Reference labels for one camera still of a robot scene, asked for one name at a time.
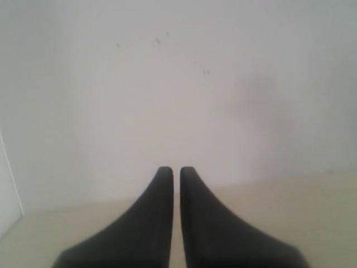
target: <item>white door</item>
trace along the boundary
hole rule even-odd
[[[21,217],[21,214],[0,132],[0,238]]]

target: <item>floor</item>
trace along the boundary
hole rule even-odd
[[[315,268],[355,268],[357,174],[333,173],[217,188],[216,196],[251,224],[297,246]],[[185,267],[175,196],[171,267]],[[1,268],[49,268],[59,253],[104,228],[133,200],[23,217],[0,241]]]

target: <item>white wall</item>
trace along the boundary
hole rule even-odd
[[[25,212],[136,196],[159,165],[209,185],[357,167],[355,1],[1,5]]]
[[[0,239],[21,217],[20,201],[11,177],[0,132]]]

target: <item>beige floor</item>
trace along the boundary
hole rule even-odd
[[[312,267],[357,267],[357,174],[215,189],[236,214],[298,246]],[[185,267],[175,196],[171,267]],[[0,241],[1,268],[48,268],[65,248],[117,218],[132,200],[25,216]]]

